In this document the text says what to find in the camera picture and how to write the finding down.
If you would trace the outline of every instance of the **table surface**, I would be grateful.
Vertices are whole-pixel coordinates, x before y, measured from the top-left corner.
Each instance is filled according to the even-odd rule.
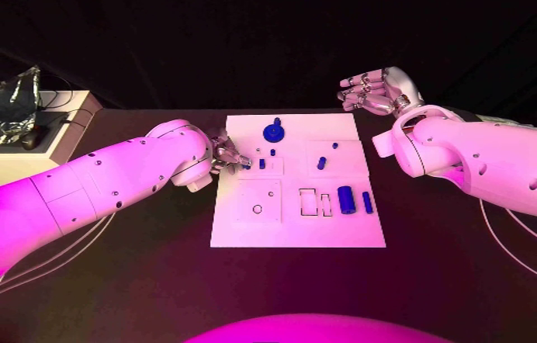
[[[208,130],[228,114],[263,113],[342,111],[102,109],[74,157],[167,120]],[[355,112],[387,248],[209,248],[217,181],[196,193],[167,183],[120,211],[65,267],[0,295],[0,341],[183,341],[234,321],[293,313],[374,318],[458,342],[534,341],[537,277],[495,243],[478,199],[378,158],[371,137],[393,122]],[[537,267],[537,241],[501,208],[485,208],[511,251]],[[29,255],[13,273],[84,231]]]

